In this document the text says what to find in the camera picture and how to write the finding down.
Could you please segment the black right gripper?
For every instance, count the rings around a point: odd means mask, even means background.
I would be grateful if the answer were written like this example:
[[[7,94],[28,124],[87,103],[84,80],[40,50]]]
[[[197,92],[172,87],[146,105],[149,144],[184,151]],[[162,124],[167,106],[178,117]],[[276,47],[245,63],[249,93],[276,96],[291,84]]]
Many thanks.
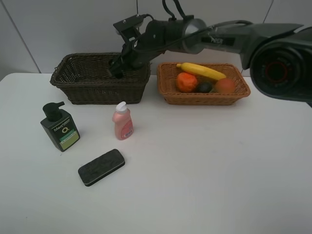
[[[136,71],[149,64],[148,58],[135,52],[132,44],[123,44],[121,53],[109,61],[108,74],[113,78],[122,78],[123,73]]]

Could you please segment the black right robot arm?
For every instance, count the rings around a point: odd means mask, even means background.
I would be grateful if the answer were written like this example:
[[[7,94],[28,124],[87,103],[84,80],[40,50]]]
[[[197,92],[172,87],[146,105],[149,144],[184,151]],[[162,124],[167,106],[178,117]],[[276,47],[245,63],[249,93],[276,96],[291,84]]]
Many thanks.
[[[166,51],[198,54],[204,49],[239,54],[254,86],[264,95],[312,101],[312,29],[295,23],[233,20],[207,26],[201,19],[152,20],[144,33],[129,19],[114,24],[122,36],[121,54],[109,65],[120,78]]]

